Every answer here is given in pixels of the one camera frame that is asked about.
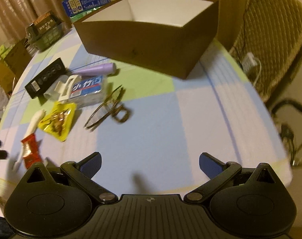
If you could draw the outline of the red snack packet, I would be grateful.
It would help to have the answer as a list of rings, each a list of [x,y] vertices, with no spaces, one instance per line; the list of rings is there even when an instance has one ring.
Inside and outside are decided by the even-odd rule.
[[[26,136],[21,143],[23,146],[22,158],[26,169],[29,169],[34,163],[43,162],[34,133]]]

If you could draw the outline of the white toothbrush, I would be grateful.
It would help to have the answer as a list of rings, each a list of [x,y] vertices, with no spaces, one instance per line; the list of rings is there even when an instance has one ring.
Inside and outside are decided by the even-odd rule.
[[[33,116],[32,119],[29,123],[29,126],[23,136],[23,139],[25,139],[27,136],[31,135],[34,133],[38,127],[39,122],[44,118],[46,111],[44,109],[38,110]],[[17,160],[14,162],[13,171],[18,171],[20,164],[23,160],[23,143],[21,142],[21,150],[19,153],[19,156]]]

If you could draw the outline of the clear plastic bag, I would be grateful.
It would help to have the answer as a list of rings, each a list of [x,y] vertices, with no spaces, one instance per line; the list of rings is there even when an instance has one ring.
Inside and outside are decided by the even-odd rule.
[[[46,100],[58,101],[61,93],[64,91],[65,83],[61,80],[56,80],[43,94]]]

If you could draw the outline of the black product box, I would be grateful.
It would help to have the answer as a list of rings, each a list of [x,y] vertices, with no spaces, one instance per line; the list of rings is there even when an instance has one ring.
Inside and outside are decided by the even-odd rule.
[[[49,64],[24,87],[29,96],[42,96],[49,87],[61,76],[66,74],[66,68],[60,58]]]

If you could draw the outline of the purple tube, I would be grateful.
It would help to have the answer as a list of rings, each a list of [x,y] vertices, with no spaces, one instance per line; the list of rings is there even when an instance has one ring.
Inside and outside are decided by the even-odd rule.
[[[86,69],[73,70],[71,73],[82,76],[97,76],[114,74],[116,71],[117,68],[115,63],[105,63],[94,65]]]

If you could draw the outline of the checkered tablecloth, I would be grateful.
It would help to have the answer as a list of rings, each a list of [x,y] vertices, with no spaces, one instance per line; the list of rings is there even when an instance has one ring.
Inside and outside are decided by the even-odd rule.
[[[213,41],[186,80],[118,62],[108,78],[123,86],[125,123],[84,124],[95,110],[78,110],[67,139],[38,129],[39,154],[60,165],[102,155],[95,182],[117,195],[185,194],[205,183],[199,156],[207,152],[244,167],[269,163],[285,185],[293,175],[281,139],[259,95],[227,50]]]

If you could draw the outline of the yellow snack packet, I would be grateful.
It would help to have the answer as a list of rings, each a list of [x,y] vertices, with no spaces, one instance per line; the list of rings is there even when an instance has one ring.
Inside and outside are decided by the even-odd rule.
[[[53,108],[38,124],[38,128],[64,142],[71,130],[77,105],[75,103],[54,102]]]

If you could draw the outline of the blue floss pick box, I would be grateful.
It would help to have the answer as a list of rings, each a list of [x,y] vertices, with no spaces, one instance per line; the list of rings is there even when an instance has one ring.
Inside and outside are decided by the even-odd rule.
[[[100,104],[106,97],[107,77],[91,77],[75,83],[67,103],[75,103],[78,108]]]

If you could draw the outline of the beige curtain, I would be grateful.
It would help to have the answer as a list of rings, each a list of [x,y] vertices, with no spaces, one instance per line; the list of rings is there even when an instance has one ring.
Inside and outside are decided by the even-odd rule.
[[[62,20],[65,31],[71,28],[62,0],[0,0],[0,27],[8,39],[21,40],[26,28],[48,11]]]

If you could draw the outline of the cardboard boxes on floor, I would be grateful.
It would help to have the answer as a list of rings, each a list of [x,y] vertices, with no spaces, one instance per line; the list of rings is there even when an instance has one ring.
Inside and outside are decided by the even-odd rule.
[[[24,38],[6,50],[4,50],[6,48],[4,45],[0,47],[0,50],[3,51],[0,55],[0,87],[7,94],[12,93],[14,86],[32,59],[27,50],[28,46],[28,40]]]

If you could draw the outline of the green drink pack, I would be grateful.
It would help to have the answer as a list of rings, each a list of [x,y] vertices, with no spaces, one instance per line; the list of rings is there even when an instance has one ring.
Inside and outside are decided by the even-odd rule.
[[[78,21],[78,20],[82,19],[83,17],[85,17],[86,15],[98,10],[99,8],[100,7],[95,7],[95,8],[89,9],[87,11],[79,12],[78,14],[71,16],[70,20],[71,20],[72,24],[74,24],[76,21]]]

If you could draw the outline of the leopard print hair clip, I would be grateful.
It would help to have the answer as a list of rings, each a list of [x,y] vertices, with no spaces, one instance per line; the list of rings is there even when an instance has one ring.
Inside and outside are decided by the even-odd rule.
[[[126,89],[120,85],[109,94],[105,100],[94,110],[89,119],[84,124],[85,129],[93,129],[101,125],[108,117],[111,117],[117,123],[126,122],[131,115],[122,102]]]

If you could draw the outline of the dark green snack tray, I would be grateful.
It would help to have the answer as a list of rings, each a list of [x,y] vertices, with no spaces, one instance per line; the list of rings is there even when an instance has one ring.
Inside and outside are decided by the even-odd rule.
[[[62,23],[51,10],[39,16],[26,28],[29,44],[40,52],[46,50],[63,37]]]

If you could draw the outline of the brown cardboard box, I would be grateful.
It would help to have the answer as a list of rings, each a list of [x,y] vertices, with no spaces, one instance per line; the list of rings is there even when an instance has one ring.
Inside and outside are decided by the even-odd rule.
[[[74,27],[88,53],[186,79],[218,17],[218,0],[116,0]]]

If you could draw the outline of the white hair claw clip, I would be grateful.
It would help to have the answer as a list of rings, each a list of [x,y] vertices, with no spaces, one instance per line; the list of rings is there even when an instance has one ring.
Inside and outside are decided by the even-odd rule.
[[[71,95],[73,85],[81,81],[79,75],[62,75],[58,78],[54,88],[54,100],[67,101]]]

